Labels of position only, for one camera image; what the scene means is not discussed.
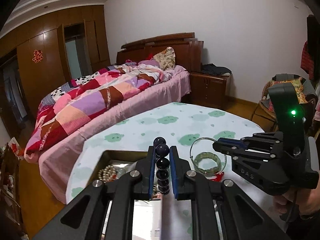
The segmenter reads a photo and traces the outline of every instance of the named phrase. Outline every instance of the pillow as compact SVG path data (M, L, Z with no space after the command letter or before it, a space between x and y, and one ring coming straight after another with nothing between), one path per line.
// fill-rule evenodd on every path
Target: pillow
M296 78L296 79L292 79L292 80L287 80L287 81L271 81L271 86L270 87L272 87L275 84L282 84L282 83L290 82L293 85L294 90L296 91L299 104L306 104L306 103L308 103L308 101L306 100L306 97L305 97L305 95L303 93L303 85L302 85L301 81L302 81L302 77ZM271 100L269 102L269 110L274 112Z
M127 60L125 61L125 65L127 65L127 66L136 66L137 63L134 62L134 61L132 61L132 60L130 60L130 59L127 59Z
M160 68L160 63L157 62L156 60L142 60L138 63L138 65L141 65L141 64L151 65L151 66Z
M173 69L176 65L176 54L171 47L167 47L164 51L154 55L153 59L160 63L162 70Z
M153 58L153 54L150 53L148 57L146 57L146 60L151 60Z

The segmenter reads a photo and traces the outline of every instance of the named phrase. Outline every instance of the human hand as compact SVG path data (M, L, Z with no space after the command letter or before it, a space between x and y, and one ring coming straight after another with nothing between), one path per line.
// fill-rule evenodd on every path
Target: human hand
M300 215L312 215L320 210L320 180L316 189L290 188L288 192L281 196L273 197L273 206L280 213L287 213L288 201L293 202L297 191L296 204L299 205Z

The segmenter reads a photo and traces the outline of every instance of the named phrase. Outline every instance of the wooden headboard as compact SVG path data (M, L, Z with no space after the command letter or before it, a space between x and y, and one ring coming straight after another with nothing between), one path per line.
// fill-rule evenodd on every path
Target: wooden headboard
M203 41L195 40L195 33L175 33L134 41L121 46L117 54L117 65L127 59L135 62L145 60L150 53L153 55L172 47L176 54L176 65L183 66L189 72L200 72Z

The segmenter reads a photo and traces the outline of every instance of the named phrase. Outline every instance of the wooden wardrobe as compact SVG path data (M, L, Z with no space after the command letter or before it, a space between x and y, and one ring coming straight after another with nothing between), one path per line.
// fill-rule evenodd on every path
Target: wooden wardrobe
M76 24L84 25L92 72L109 66L103 5L73 7L45 14L18 26L0 39L0 58L12 50L17 51L23 91L34 117L42 98L71 80L64 28ZM41 60L34 60L35 51L41 53Z

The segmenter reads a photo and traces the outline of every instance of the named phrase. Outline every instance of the dark blue bead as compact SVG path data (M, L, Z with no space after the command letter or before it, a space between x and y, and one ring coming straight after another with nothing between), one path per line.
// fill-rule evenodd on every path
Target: dark blue bead
M159 144L164 143L166 144L167 142L165 141L164 138L162 137L157 137L154 141L153 141L153 147L157 147Z
M161 192L161 194L162 194L163 196L165 196L165 195L168 195L169 192L170 192L170 189L169 189L167 192Z
M168 156L169 152L170 152L170 149L166 144L161 143L156 147L156 154L160 157Z
M158 189L159 189L159 191L160 191L161 193L165 193L165 192L167 192L167 191L170 190L170 187L169 187L169 185L166 186L166 187L158 186Z
M156 177L159 179L159 180L166 180L169 178L169 171L168 170L158 170L156 172Z
M157 160L156 165L159 170L167 170L170 166L170 162L166 158L160 158Z
M168 179L166 179L166 180L158 180L158 185L160 187L166 187L166 186L169 185L169 180Z

